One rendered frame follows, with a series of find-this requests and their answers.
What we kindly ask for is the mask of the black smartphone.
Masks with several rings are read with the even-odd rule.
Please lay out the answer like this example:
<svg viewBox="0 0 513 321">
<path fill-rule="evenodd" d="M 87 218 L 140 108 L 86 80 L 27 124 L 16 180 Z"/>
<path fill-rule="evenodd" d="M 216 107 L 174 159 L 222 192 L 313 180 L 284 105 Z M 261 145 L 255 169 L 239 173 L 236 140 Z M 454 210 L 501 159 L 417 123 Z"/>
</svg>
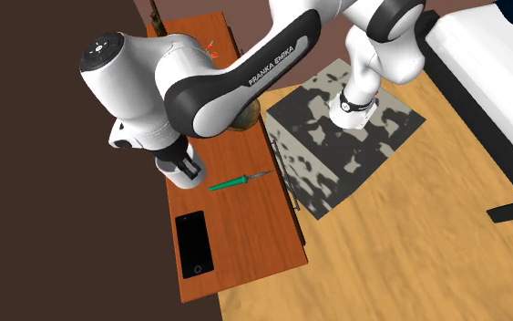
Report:
<svg viewBox="0 0 513 321">
<path fill-rule="evenodd" d="M 175 218 L 182 277 L 191 278 L 214 270 L 204 212 Z"/>
</svg>

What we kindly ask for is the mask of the green handled soldering iron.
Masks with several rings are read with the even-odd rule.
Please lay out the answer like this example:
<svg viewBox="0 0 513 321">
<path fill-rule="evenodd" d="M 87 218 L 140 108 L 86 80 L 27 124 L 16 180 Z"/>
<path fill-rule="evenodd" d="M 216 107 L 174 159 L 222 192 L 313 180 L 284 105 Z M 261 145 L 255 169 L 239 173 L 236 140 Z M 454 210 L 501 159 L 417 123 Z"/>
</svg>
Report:
<svg viewBox="0 0 513 321">
<path fill-rule="evenodd" d="M 266 175 L 268 173 L 271 173 L 271 172 L 273 172 L 273 170 L 271 170 L 271 171 L 262 171 L 262 172 L 255 173 L 255 174 L 252 174 L 252 175 L 242 175 L 242 176 L 234 178 L 232 180 L 221 182 L 221 183 L 218 183 L 216 185 L 210 186 L 208 188 L 208 190 L 211 191 L 211 192 L 214 192 L 214 191 L 217 191 L 217 190 L 222 190 L 222 189 L 230 188 L 230 187 L 233 187 L 233 186 L 238 186 L 238 185 L 246 184 L 250 180 L 262 177 L 262 176 L 264 176 L 264 175 Z"/>
</svg>

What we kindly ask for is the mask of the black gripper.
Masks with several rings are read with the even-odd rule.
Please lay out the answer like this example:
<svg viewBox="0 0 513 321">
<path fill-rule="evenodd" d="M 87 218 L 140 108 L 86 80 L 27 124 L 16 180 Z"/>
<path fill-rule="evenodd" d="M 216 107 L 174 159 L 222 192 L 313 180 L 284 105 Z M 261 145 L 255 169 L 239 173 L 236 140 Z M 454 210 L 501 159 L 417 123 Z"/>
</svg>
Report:
<svg viewBox="0 0 513 321">
<path fill-rule="evenodd" d="M 201 167 L 188 154 L 189 142 L 186 136 L 179 137 L 168 147 L 161 150 L 154 150 L 152 154 L 160 161 L 173 163 L 190 180 L 197 178 L 201 172 Z"/>
</svg>

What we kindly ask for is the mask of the brown round vase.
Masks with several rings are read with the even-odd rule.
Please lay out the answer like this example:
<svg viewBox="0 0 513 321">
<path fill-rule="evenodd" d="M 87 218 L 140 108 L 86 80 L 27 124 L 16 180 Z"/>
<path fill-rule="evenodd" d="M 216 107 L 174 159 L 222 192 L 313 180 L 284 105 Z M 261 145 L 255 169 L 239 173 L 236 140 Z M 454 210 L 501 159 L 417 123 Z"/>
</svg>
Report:
<svg viewBox="0 0 513 321">
<path fill-rule="evenodd" d="M 258 99 L 253 100 L 236 117 L 228 130 L 244 131 L 252 127 L 261 115 L 261 105 Z"/>
</svg>

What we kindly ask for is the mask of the white bed with black frame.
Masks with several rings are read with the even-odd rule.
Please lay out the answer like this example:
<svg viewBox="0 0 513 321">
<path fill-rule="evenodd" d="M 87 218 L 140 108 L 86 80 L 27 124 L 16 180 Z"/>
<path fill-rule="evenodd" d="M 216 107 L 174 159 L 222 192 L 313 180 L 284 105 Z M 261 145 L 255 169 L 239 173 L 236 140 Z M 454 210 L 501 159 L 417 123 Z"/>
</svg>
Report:
<svg viewBox="0 0 513 321">
<path fill-rule="evenodd" d="M 425 11 L 416 36 L 425 72 L 513 185 L 513 24 L 494 2 L 444 16 Z M 513 203 L 487 214 L 512 221 Z"/>
</svg>

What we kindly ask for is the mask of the patterned grey robot stand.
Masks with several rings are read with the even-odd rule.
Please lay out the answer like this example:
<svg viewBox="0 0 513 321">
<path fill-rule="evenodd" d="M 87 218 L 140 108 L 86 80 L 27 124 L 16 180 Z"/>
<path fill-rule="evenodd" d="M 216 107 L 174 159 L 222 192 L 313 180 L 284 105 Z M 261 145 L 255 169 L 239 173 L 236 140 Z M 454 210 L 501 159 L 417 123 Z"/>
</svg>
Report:
<svg viewBox="0 0 513 321">
<path fill-rule="evenodd" d="M 337 59 L 266 110 L 265 127 L 295 199 L 317 220 L 354 193 L 426 121 L 380 89 L 363 129 L 341 129 L 328 102 L 349 78 Z"/>
</svg>

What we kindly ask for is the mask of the brown twig figure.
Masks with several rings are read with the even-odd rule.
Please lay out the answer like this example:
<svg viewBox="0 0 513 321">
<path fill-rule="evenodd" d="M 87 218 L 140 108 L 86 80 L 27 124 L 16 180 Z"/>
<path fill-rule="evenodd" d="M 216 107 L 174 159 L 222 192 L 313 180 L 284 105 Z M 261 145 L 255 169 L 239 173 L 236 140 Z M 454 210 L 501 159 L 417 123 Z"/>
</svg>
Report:
<svg viewBox="0 0 513 321">
<path fill-rule="evenodd" d="M 168 32 L 160 18 L 159 10 L 157 8 L 155 0 L 149 0 L 149 4 L 151 6 L 151 13 L 149 14 L 149 16 L 151 18 L 151 24 L 156 36 L 166 36 Z"/>
</svg>

